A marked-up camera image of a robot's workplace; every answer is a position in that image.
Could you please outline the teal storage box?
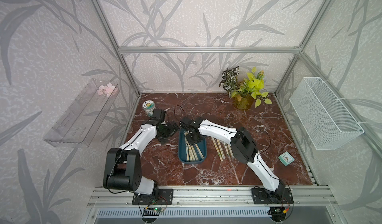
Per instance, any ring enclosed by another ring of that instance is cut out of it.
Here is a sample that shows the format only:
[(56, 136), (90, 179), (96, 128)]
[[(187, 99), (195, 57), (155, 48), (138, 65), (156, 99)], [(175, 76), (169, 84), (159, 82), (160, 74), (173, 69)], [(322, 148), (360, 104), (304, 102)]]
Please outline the teal storage box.
[(178, 158), (183, 164), (199, 164), (204, 162), (207, 157), (206, 141), (190, 145), (186, 140), (184, 129), (180, 129), (178, 143)]

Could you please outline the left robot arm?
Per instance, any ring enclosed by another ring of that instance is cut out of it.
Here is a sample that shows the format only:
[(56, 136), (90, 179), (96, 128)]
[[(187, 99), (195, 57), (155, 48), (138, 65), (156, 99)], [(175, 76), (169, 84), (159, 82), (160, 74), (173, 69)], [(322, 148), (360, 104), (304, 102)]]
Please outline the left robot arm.
[(103, 187), (111, 193), (124, 191), (157, 196), (157, 184), (142, 175), (140, 156), (153, 140), (166, 142), (179, 130), (176, 123), (146, 122), (138, 132), (119, 148), (111, 148), (106, 155)]

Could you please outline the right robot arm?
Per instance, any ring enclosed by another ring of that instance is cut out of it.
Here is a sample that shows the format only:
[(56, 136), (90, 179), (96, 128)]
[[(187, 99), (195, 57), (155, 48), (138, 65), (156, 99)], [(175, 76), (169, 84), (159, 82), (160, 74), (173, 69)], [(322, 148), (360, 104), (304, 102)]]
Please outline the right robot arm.
[(265, 164), (254, 139), (244, 127), (238, 129), (224, 127), (202, 117), (195, 120), (184, 117), (180, 121), (180, 126), (188, 132), (186, 140), (189, 144), (197, 144), (206, 137), (229, 144), (234, 157), (253, 170), (269, 194), (283, 195), (285, 184)]

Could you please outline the small printed tin can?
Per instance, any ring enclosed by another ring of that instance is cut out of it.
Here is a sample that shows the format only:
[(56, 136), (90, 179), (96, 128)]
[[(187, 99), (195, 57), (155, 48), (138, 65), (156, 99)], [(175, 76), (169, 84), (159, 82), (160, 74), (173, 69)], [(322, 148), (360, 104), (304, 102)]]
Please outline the small printed tin can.
[(143, 102), (142, 108), (148, 117), (152, 117), (155, 109), (155, 102), (152, 100), (146, 100)]

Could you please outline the potted green plant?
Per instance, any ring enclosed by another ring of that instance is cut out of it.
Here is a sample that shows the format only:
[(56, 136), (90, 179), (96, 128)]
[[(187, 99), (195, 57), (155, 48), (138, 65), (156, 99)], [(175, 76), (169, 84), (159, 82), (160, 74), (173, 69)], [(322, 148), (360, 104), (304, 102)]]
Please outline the potted green plant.
[(238, 110), (248, 110), (252, 105), (259, 107), (262, 103), (272, 104), (269, 93), (264, 91), (265, 74), (264, 71), (256, 72), (253, 67), (247, 73), (247, 77), (241, 81), (238, 79), (239, 67), (226, 69), (222, 72), (222, 81), (219, 86), (222, 87), (232, 100), (233, 106)]

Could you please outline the pink flower decoration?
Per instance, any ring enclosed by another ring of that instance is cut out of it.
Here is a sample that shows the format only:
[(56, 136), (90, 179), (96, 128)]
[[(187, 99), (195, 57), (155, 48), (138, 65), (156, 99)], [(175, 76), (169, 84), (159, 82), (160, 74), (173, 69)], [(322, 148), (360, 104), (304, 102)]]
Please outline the pink flower decoration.
[(108, 83), (107, 85), (101, 85), (96, 93), (98, 95), (104, 95), (106, 97), (112, 96), (112, 93), (116, 91), (116, 86), (113, 85), (112, 83)]

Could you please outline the small teal alarm clock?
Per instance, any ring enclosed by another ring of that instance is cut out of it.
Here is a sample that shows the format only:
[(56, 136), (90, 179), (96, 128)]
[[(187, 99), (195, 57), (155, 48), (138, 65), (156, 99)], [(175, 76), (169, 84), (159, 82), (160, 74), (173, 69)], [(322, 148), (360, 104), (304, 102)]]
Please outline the small teal alarm clock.
[(279, 155), (278, 158), (284, 166), (288, 166), (295, 161), (295, 159), (288, 151)]

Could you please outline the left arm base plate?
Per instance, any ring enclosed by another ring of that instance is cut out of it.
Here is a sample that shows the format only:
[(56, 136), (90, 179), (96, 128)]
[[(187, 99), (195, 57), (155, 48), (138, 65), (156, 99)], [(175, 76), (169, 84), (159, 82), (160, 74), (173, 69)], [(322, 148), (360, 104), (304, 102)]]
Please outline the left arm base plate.
[(159, 188), (155, 189), (150, 195), (134, 193), (132, 205), (172, 205), (173, 197), (174, 189)]

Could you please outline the clear acrylic wall shelf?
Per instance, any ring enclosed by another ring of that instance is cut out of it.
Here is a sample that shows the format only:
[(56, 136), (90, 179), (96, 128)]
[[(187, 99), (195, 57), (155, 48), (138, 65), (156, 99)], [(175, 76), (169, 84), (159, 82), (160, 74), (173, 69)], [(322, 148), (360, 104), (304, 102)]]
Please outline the clear acrylic wall shelf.
[[(98, 95), (97, 89), (108, 83), (116, 86), (112, 96)], [(53, 147), (88, 147), (118, 94), (118, 83), (91, 79), (43, 140)]]

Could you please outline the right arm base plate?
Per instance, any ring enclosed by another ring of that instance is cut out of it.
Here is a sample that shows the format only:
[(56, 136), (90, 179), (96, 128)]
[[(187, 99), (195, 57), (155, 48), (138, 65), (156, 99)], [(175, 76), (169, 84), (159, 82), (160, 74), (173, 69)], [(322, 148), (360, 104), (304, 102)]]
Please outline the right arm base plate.
[(251, 196), (255, 205), (294, 204), (291, 190), (285, 186), (277, 188), (275, 192), (255, 186), (251, 189)]

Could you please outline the aluminium front rail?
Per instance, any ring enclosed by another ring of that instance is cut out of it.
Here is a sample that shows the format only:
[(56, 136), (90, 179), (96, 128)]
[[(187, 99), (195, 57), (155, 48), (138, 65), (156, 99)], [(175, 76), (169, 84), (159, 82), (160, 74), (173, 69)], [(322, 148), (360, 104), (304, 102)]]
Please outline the aluminium front rail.
[[(277, 207), (277, 204), (254, 204), (252, 186), (168, 186), (174, 193), (175, 207)], [(290, 186), (294, 203), (283, 201), (284, 207), (337, 206), (328, 186)], [(134, 194), (111, 194), (103, 188), (95, 188), (87, 208), (130, 208)]]

